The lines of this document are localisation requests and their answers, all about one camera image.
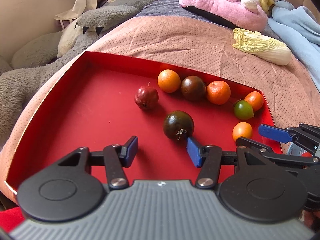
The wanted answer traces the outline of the orange mandarin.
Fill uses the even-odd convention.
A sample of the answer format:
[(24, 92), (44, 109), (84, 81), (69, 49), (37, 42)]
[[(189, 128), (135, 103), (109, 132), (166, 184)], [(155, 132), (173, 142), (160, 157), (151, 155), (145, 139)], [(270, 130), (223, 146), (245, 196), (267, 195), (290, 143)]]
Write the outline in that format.
[(225, 104), (230, 96), (231, 89), (224, 81), (213, 81), (207, 86), (207, 99), (215, 105)]

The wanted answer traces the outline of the small yellow-orange tomato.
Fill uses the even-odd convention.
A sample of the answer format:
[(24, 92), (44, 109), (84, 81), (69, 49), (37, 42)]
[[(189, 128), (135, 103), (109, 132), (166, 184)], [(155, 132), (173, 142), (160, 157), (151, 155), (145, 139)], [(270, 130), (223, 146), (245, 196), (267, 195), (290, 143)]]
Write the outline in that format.
[(236, 124), (232, 131), (233, 140), (236, 141), (240, 137), (251, 139), (253, 135), (253, 128), (247, 122), (240, 122)]

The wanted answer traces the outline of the dark brown tomato back row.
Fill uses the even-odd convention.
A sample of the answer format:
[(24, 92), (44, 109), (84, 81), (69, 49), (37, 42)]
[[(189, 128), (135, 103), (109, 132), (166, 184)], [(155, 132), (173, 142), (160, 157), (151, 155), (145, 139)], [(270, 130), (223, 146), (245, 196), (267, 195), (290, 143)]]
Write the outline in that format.
[(188, 100), (197, 100), (206, 93), (206, 85), (198, 76), (188, 76), (181, 83), (181, 92)]

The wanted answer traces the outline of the blue patterned bowl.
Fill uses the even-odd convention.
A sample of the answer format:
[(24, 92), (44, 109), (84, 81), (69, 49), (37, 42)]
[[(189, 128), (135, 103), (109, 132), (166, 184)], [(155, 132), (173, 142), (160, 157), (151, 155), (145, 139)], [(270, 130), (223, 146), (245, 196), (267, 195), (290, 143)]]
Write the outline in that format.
[(290, 144), (286, 155), (288, 156), (287, 161), (291, 165), (311, 166), (314, 164), (313, 155), (307, 150), (293, 143)]

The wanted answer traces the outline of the small orange tomato right corner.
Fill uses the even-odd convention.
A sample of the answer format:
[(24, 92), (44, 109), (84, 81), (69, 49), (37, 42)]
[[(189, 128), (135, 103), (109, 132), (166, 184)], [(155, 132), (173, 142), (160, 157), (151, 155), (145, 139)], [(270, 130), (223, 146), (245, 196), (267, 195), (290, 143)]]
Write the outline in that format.
[(257, 91), (249, 93), (244, 100), (252, 106), (254, 112), (259, 111), (264, 104), (264, 97)]

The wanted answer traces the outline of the green tomato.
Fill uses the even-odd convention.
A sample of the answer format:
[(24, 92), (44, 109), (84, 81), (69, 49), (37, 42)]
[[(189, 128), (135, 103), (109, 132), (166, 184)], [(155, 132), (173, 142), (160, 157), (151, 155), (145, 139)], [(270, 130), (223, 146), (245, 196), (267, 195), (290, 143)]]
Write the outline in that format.
[(234, 115), (240, 120), (248, 120), (254, 116), (253, 108), (247, 101), (240, 100), (234, 106)]

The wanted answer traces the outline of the napa cabbage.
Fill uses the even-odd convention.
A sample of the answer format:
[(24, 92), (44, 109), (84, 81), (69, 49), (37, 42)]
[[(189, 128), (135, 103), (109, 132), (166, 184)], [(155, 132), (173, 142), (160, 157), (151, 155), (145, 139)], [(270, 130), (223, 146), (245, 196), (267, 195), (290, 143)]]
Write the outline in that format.
[(292, 52), (285, 43), (265, 36), (258, 31), (235, 28), (233, 38), (235, 40), (235, 44), (232, 45), (234, 48), (255, 55), (267, 62), (285, 66), (291, 59)]

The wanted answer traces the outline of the dark red passion fruit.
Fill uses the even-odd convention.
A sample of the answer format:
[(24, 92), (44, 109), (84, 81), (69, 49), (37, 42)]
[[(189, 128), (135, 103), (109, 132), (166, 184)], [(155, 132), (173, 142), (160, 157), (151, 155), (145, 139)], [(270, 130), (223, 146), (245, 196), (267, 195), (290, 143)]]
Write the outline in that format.
[(135, 93), (135, 104), (142, 110), (150, 110), (158, 105), (157, 89), (148, 83), (140, 86)]

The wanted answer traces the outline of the red shallow cardboard tray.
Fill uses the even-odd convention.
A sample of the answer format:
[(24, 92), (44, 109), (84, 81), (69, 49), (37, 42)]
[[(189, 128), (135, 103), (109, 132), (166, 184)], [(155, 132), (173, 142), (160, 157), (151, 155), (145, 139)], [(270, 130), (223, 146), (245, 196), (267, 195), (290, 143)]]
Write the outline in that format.
[(231, 98), (221, 106), (207, 99), (185, 100), (180, 92), (159, 91), (157, 107), (141, 110), (134, 101), (137, 89), (157, 87), (157, 77), (165, 69), (181, 78), (195, 75), (205, 83), (217, 80), (214, 75), (172, 64), (92, 51), (65, 66), (43, 88), (43, 96), (25, 108), (22, 119), (27, 123), (12, 133), (4, 148), (3, 154), (12, 161), (3, 174), (2, 191), (14, 197), (22, 181), (76, 148), (99, 151), (123, 144), (133, 135), (138, 137), (139, 151), (125, 170), (129, 181), (195, 180), (199, 170), (185, 142), (164, 135), (164, 118), (172, 111), (185, 111), (194, 120), (194, 136), (200, 143), (232, 151), (232, 130), (239, 121), (233, 106), (253, 88), (229, 82)]

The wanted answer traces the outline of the grey plush shark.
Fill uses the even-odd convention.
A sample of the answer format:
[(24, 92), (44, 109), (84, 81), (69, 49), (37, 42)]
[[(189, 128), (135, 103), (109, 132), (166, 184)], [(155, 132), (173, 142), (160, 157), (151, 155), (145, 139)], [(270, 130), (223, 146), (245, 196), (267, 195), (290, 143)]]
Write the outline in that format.
[(67, 62), (106, 33), (133, 18), (155, 0), (107, 0), (102, 7), (84, 12), (63, 32), (57, 56), (48, 64), (19, 68), (1, 75), (1, 145), (36, 92)]

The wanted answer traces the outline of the orange cherry tomato back left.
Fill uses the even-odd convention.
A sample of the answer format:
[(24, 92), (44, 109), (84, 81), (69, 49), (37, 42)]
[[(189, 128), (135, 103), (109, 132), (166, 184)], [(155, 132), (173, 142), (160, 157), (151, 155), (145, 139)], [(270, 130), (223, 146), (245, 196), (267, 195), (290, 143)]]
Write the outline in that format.
[(161, 90), (166, 93), (173, 93), (181, 86), (181, 80), (179, 75), (170, 69), (165, 69), (160, 72), (157, 83)]

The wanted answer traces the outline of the pink dotted quilt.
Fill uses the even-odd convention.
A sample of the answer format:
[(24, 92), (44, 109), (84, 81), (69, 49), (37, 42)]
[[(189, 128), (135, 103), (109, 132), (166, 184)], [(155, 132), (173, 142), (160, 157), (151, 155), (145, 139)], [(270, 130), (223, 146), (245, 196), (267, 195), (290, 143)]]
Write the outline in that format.
[(304, 64), (278, 66), (233, 47), (233, 32), (185, 16), (134, 17), (102, 37), (78, 37), (73, 49), (46, 66), (1, 75), (1, 193), (16, 147), (37, 107), (84, 50), (134, 56), (223, 77), (263, 91), (278, 127), (319, 125), (319, 91)]

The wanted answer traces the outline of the pink plush rabbit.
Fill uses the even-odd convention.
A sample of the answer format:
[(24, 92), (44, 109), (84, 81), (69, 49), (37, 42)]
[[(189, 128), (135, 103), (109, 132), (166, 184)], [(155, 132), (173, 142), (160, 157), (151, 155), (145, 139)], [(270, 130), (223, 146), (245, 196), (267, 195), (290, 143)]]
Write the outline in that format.
[(260, 0), (179, 0), (185, 10), (224, 27), (263, 31), (267, 14)]

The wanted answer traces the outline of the white paper bag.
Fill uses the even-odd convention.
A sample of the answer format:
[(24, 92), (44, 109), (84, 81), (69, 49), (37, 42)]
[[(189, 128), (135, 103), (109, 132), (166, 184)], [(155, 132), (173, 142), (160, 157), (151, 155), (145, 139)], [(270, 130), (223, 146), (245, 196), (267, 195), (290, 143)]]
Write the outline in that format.
[(54, 20), (60, 23), (64, 30), (70, 23), (79, 18), (84, 12), (97, 8), (97, 0), (76, 0), (73, 7), (55, 15)]

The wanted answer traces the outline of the light blue blanket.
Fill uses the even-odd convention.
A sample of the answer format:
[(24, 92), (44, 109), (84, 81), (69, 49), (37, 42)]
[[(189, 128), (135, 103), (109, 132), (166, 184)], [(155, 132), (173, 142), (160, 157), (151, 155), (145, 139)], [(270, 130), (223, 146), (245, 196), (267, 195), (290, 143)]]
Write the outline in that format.
[(307, 68), (319, 88), (319, 24), (305, 6), (295, 8), (285, 0), (276, 0), (268, 19), (272, 31)]

